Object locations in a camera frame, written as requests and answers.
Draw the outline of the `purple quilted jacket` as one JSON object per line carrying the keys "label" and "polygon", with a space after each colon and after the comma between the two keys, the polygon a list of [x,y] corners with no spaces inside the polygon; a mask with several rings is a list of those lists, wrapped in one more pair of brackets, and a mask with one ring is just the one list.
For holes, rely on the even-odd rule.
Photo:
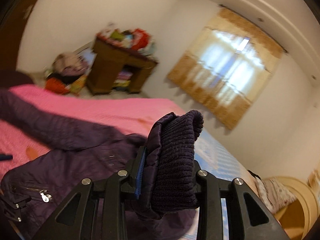
{"label": "purple quilted jacket", "polygon": [[1,119],[45,143],[50,151],[8,171],[1,190],[9,200],[30,196],[18,226],[31,239],[84,178],[106,179],[145,147],[142,188],[129,202],[129,239],[180,239],[191,228],[198,202],[193,191],[194,144],[203,116],[192,110],[160,118],[147,137],[112,126],[50,114],[1,90]]}

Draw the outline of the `pile of clothes on floor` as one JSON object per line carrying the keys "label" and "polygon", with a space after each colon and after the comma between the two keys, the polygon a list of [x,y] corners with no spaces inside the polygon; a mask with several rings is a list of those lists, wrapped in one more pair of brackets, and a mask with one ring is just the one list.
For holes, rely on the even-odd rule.
{"label": "pile of clothes on floor", "polygon": [[88,62],[73,52],[59,54],[46,77],[45,89],[55,94],[78,96],[85,86]]}

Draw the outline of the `grey patterned pillow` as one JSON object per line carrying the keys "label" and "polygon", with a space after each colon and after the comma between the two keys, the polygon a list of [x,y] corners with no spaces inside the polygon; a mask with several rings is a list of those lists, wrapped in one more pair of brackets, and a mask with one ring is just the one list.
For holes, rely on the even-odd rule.
{"label": "grey patterned pillow", "polygon": [[257,174],[250,170],[248,172],[255,179],[260,200],[273,215],[297,200],[297,197],[277,178],[262,180]]}

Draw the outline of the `beige wooden headboard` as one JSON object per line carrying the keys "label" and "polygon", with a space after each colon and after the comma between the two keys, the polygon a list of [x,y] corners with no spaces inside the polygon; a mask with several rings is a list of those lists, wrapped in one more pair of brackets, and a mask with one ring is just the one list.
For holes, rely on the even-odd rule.
{"label": "beige wooden headboard", "polygon": [[277,178],[297,200],[274,214],[289,239],[303,239],[319,217],[318,197],[305,182],[294,178]]}

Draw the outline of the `pink and blue bedspread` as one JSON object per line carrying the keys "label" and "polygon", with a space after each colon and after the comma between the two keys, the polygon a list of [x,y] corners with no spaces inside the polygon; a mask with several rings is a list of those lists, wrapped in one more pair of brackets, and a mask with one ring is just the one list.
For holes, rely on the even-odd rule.
{"label": "pink and blue bedspread", "polygon": [[[130,98],[122,100],[77,99],[55,95],[35,85],[12,87],[10,91],[21,99],[49,113],[113,126],[124,134],[146,136],[152,125],[167,113],[182,115],[184,111],[169,99]],[[1,152],[12,154],[12,161],[1,164],[1,175],[31,160],[27,148],[41,156],[50,148],[11,124],[1,122]],[[233,180],[241,177],[251,189],[257,188],[252,175],[206,130],[195,145],[195,157],[202,168],[217,178]]]}

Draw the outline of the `beige floral window curtain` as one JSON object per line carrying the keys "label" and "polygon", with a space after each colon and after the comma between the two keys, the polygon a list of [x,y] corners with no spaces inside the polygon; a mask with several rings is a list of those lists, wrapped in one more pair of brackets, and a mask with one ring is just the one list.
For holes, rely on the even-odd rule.
{"label": "beige floral window curtain", "polygon": [[256,24],[222,7],[167,78],[233,130],[274,74],[284,48]]}

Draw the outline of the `brown wooden desk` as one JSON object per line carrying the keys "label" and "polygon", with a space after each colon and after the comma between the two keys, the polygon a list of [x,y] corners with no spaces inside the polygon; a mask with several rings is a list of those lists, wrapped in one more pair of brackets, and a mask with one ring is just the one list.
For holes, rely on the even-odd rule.
{"label": "brown wooden desk", "polygon": [[93,95],[110,93],[119,73],[123,70],[132,73],[128,92],[140,93],[158,64],[158,61],[137,51],[114,46],[98,37],[93,44],[93,53],[96,57],[86,80],[86,86]]}

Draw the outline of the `red gift box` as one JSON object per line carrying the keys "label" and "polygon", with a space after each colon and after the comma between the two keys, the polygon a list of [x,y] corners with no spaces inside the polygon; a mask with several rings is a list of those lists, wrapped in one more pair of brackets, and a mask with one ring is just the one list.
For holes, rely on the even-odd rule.
{"label": "red gift box", "polygon": [[145,48],[150,39],[149,33],[147,33],[145,30],[137,28],[132,32],[132,46],[131,49],[138,51],[139,49]]}

